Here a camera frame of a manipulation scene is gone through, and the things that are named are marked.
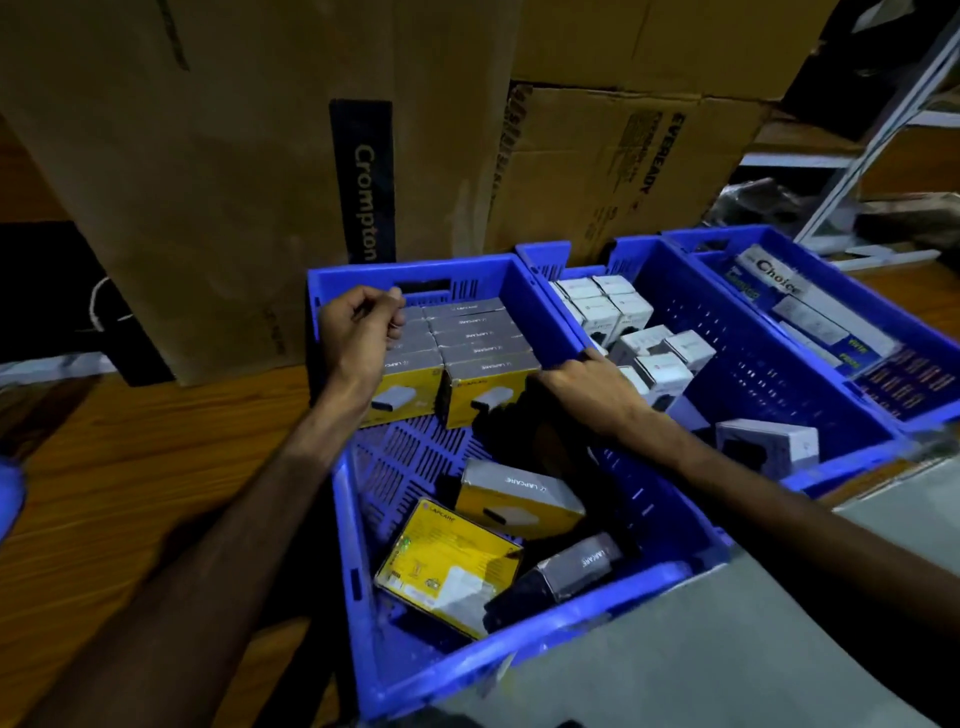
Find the person's right hand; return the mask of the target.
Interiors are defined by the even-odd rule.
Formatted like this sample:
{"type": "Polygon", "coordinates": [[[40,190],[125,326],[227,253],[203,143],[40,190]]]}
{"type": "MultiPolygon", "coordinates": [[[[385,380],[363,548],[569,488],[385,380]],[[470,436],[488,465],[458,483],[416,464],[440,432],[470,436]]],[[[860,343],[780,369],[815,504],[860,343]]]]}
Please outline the person's right hand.
{"type": "Polygon", "coordinates": [[[594,347],[540,370],[535,379],[574,421],[607,440],[624,442],[655,413],[618,366],[594,347]]]}

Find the person's left forearm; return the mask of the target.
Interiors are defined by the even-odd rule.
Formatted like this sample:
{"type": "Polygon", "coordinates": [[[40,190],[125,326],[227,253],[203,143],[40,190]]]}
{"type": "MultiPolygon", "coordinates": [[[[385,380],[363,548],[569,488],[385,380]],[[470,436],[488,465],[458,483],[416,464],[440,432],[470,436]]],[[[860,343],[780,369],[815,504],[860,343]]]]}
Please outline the person's left forearm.
{"type": "Polygon", "coordinates": [[[376,384],[330,377],[211,529],[80,649],[16,728],[209,728],[376,384]]]}

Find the cluster of small white boxes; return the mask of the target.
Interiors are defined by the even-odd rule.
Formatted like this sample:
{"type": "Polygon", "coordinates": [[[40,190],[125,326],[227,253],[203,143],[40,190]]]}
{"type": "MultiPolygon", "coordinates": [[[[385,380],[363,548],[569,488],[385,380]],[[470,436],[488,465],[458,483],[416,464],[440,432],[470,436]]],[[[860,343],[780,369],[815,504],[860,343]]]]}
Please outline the cluster of small white boxes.
{"type": "Polygon", "coordinates": [[[716,349],[695,330],[652,324],[653,304],[622,274],[547,282],[591,346],[611,361],[655,411],[669,412],[716,349]]]}

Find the rows of yellow grey boxes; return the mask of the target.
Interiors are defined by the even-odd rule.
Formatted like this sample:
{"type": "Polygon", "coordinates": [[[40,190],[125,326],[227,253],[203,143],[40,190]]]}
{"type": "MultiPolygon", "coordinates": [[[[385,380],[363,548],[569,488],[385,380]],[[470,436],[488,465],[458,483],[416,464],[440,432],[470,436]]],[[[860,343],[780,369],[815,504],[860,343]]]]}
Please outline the rows of yellow grey boxes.
{"type": "Polygon", "coordinates": [[[418,307],[389,345],[361,428],[436,416],[447,430],[514,404],[540,370],[499,297],[418,307]]]}

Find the loose yellow grey box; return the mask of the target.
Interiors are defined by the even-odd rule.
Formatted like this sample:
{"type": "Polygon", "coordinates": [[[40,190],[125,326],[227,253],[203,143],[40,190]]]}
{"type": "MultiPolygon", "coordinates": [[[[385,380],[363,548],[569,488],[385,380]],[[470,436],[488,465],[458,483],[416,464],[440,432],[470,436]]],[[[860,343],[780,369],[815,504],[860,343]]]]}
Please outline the loose yellow grey box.
{"type": "Polygon", "coordinates": [[[474,458],[465,462],[453,508],[484,528],[527,541],[568,534],[587,515],[564,480],[474,458]]]}

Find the blue crate with yellow boxes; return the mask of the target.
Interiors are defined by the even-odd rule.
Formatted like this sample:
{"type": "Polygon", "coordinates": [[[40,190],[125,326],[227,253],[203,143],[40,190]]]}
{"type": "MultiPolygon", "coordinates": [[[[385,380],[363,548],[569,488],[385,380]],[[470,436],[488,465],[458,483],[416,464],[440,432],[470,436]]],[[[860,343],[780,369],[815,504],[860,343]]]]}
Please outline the blue crate with yellow boxes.
{"type": "MultiPolygon", "coordinates": [[[[500,298],[541,363],[576,358],[582,344],[547,292],[511,253],[413,263],[334,266],[306,273],[314,334],[318,308],[355,285],[399,286],[414,306],[500,298]]],[[[471,639],[376,584],[409,517],[440,503],[438,483],[470,457],[488,459],[494,433],[447,430],[435,415],[402,417],[359,430],[332,472],[357,718],[398,719],[493,677],[616,618],[722,564],[726,546],[670,481],[610,450],[596,458],[604,477],[601,530],[626,558],[604,584],[490,637],[471,639]]]]}

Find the grey black box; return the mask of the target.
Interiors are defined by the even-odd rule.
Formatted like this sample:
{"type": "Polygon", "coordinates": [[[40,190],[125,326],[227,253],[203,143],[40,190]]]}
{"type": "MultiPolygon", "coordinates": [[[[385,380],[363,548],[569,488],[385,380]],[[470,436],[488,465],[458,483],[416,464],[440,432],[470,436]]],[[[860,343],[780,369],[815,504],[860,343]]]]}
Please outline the grey black box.
{"type": "Polygon", "coordinates": [[[496,633],[573,599],[610,576],[624,555],[615,539],[601,532],[536,563],[486,603],[486,633],[496,633]]]}

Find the long blue green carton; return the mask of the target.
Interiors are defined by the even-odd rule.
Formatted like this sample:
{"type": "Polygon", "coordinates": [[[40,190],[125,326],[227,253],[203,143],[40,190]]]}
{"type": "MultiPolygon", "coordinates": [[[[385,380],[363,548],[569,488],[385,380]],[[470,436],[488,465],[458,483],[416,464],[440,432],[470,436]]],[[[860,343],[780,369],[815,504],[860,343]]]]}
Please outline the long blue green carton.
{"type": "Polygon", "coordinates": [[[804,279],[774,279],[774,271],[769,261],[758,270],[731,260],[718,270],[726,284],[794,343],[842,376],[856,378],[882,361],[882,354],[862,338],[862,321],[851,310],[804,279]]]}

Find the flat yellow box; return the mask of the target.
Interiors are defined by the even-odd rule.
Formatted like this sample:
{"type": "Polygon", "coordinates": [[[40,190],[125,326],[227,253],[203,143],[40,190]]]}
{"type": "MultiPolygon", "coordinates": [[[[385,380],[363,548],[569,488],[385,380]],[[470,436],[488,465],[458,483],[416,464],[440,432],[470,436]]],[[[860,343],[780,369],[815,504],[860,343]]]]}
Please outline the flat yellow box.
{"type": "Polygon", "coordinates": [[[522,547],[421,498],[374,577],[392,597],[474,641],[488,637],[486,608],[511,587],[522,547]]]}

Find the dark plastic wrapped item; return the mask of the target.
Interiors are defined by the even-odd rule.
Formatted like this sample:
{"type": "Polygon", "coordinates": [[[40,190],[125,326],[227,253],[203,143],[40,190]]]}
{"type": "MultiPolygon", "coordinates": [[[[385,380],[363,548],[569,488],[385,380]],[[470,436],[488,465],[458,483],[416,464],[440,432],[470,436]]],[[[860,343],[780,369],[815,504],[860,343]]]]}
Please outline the dark plastic wrapped item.
{"type": "Polygon", "coordinates": [[[767,225],[795,237],[817,210],[817,196],[802,196],[773,177],[726,185],[704,214],[706,227],[767,225]]]}
{"type": "Polygon", "coordinates": [[[864,201],[853,231],[876,244],[912,242],[941,251],[960,250],[960,193],[910,193],[864,201]]]}

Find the black case white line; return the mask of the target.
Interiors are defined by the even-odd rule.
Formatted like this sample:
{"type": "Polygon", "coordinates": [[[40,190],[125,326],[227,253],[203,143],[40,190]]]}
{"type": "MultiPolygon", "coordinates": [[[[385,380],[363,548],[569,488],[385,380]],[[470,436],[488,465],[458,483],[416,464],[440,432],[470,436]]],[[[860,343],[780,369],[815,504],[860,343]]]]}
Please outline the black case white line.
{"type": "Polygon", "coordinates": [[[174,381],[75,224],[0,224],[0,365],[95,353],[129,386],[174,381]]]}

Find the plain cardboard box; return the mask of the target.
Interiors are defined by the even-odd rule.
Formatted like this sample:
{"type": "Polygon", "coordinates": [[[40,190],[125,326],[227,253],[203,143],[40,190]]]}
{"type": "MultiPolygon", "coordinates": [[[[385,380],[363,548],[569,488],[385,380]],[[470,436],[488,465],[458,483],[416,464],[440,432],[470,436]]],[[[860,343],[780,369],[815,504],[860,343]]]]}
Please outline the plain cardboard box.
{"type": "Polygon", "coordinates": [[[524,0],[511,79],[777,101],[839,0],[524,0]]]}

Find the blue crate with long cartons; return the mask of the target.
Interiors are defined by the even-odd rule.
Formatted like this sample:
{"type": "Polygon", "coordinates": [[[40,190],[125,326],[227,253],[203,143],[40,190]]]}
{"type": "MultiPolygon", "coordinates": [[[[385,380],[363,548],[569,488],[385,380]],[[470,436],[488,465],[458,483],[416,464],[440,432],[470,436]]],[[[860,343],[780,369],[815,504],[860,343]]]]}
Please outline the blue crate with long cartons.
{"type": "MultiPolygon", "coordinates": [[[[826,374],[832,383],[839,384],[857,395],[870,409],[879,414],[889,424],[907,434],[917,434],[922,431],[934,431],[950,424],[960,423],[960,403],[950,407],[943,407],[933,415],[924,416],[908,422],[900,422],[890,416],[854,384],[854,378],[834,370],[820,358],[807,349],[794,343],[780,328],[760,310],[754,307],[745,297],[742,297],[733,287],[728,285],[718,272],[719,267],[753,245],[759,245],[770,254],[785,262],[798,271],[806,279],[832,297],[845,304],[848,308],[881,329],[884,334],[896,339],[904,347],[944,348],[960,344],[946,337],[934,328],[929,327],[918,318],[907,313],[887,298],[882,297],[857,282],[846,273],[839,270],[834,264],[823,261],[820,257],[794,242],[788,236],[766,224],[747,224],[723,227],[696,227],[672,229],[663,234],[663,238],[678,249],[688,253],[695,261],[709,270],[714,280],[721,285],[726,293],[757,315],[764,325],[784,342],[791,345],[807,363],[814,366],[821,373],[826,374]]],[[[870,370],[858,375],[862,376],[876,368],[888,358],[879,361],[870,370]]]]}

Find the black bag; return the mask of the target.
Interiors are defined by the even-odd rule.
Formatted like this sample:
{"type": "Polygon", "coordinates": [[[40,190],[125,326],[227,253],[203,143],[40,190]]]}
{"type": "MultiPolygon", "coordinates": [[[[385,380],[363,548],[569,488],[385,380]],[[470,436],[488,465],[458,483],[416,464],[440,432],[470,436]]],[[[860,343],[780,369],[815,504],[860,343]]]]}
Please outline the black bag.
{"type": "Polygon", "coordinates": [[[839,0],[780,110],[862,140],[959,10],[960,0],[839,0]]]}

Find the white metal shelf frame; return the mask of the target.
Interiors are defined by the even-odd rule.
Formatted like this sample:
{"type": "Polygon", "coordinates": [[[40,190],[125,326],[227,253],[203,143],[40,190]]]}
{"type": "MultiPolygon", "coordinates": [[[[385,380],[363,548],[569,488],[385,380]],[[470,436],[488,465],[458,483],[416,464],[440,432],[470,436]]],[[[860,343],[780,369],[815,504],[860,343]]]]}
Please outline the white metal shelf frame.
{"type": "Polygon", "coordinates": [[[960,62],[960,11],[931,42],[921,59],[894,76],[892,99],[866,130],[863,141],[847,142],[820,127],[782,114],[771,120],[744,154],[731,181],[773,178],[785,187],[812,192],[789,236],[822,258],[883,255],[854,236],[858,188],[896,135],[911,127],[960,128],[960,117],[925,110],[930,97],[960,62]]]}

